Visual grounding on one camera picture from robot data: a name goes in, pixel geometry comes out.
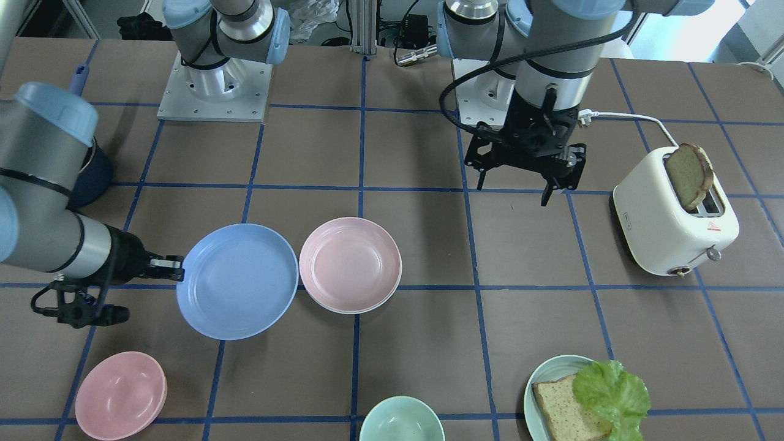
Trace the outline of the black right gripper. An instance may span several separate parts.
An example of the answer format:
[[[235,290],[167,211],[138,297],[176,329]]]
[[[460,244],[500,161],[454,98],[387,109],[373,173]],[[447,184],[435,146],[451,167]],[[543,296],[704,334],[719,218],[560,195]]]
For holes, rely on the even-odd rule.
[[[101,268],[101,282],[121,285],[142,276],[146,279],[184,280],[184,256],[151,254],[140,238],[129,232],[107,226],[110,253]]]

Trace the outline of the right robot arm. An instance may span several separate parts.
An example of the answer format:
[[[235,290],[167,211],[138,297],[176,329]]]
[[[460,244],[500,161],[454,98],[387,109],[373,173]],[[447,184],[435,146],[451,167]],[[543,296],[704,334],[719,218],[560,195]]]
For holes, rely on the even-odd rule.
[[[269,1],[165,1],[179,56],[160,103],[165,120],[260,122],[271,66],[291,19]],[[184,279],[183,258],[146,251],[135,235],[68,209],[98,114],[46,83],[2,104],[2,263],[87,287],[135,278]]]

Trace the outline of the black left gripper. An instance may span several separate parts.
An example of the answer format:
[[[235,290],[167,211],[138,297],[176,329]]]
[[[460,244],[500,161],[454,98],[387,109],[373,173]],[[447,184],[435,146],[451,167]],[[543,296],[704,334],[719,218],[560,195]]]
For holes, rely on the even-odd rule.
[[[540,206],[546,207],[552,195],[565,190],[567,181],[580,180],[586,145],[570,143],[579,106],[557,110],[556,100],[556,92],[546,92],[535,105],[513,92],[501,129],[484,123],[476,126],[463,162],[478,174],[479,192],[491,168],[521,168],[545,178]]]

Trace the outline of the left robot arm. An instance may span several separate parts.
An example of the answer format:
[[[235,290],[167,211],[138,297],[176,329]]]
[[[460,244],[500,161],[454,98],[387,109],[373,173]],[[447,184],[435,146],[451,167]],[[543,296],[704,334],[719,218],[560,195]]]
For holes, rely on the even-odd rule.
[[[442,1],[436,51],[443,58],[481,59],[485,65],[454,79],[439,95],[450,123],[472,140],[463,159],[478,173],[521,168],[546,181],[541,204],[553,192],[579,186],[586,148],[570,143],[579,106],[600,54],[644,13],[697,16],[711,1]],[[282,64],[292,18],[269,1],[165,1],[162,14],[179,51],[176,69],[190,96],[232,103],[251,94],[250,62]],[[513,77],[501,95],[501,123],[464,123],[447,97],[471,79]]]

